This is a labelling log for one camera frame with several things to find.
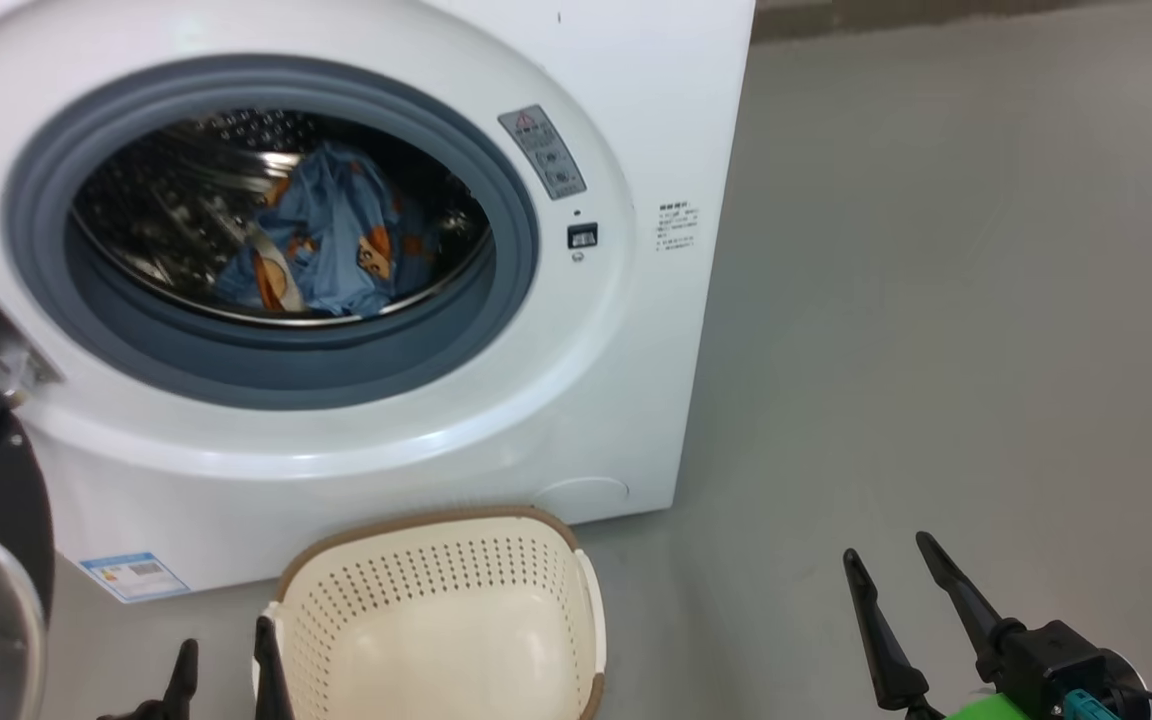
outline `concrete floor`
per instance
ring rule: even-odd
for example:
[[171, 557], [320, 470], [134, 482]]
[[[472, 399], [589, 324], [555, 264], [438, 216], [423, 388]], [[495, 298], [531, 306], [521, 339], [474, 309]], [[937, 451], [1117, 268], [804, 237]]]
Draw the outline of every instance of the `concrete floor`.
[[[914, 532], [1152, 687], [1152, 3], [751, 53], [677, 506], [579, 529], [604, 720], [895, 717], [858, 547], [931, 698], [979, 692]], [[251, 717], [270, 584], [122, 606], [60, 564], [46, 720]]]

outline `barcode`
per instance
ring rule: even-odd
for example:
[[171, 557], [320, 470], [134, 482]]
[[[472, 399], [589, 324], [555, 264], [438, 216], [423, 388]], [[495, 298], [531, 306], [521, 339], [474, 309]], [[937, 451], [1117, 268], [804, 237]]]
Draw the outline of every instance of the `barcode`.
[[152, 575], [156, 573], [161, 573], [162, 568], [159, 568], [157, 562], [141, 562], [139, 564], [127, 566], [128, 570], [136, 573], [137, 575]]

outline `washing machine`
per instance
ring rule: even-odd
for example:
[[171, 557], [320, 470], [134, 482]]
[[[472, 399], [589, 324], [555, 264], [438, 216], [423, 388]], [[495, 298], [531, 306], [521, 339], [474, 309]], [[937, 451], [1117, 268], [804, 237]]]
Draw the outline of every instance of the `washing machine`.
[[[751, 15], [0, 0], [0, 393], [61, 555], [141, 601], [411, 511], [668, 507]], [[325, 147], [420, 209], [411, 260], [351, 247], [422, 264], [366, 311], [265, 252]]]

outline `sticker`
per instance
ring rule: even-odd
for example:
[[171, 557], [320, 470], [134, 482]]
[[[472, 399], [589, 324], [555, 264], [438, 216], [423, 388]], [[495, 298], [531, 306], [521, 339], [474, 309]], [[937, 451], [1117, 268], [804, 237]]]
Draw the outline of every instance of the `sticker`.
[[151, 552], [84, 560], [79, 564], [123, 602], [189, 592], [188, 585], [180, 582]]
[[558, 129], [540, 105], [506, 113], [498, 120], [517, 143], [522, 154], [526, 156], [551, 200], [585, 192], [585, 179], [581, 176], [576, 160], [573, 160], [567, 143], [558, 135]]
[[657, 252], [695, 245], [699, 225], [700, 210], [691, 202], [667, 202], [657, 218]]

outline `beige basket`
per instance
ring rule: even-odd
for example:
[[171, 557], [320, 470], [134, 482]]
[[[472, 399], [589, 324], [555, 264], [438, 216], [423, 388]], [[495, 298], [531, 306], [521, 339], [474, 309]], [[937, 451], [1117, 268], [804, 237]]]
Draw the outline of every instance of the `beige basket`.
[[594, 568], [530, 507], [317, 543], [265, 615], [296, 720], [588, 720], [602, 698]]

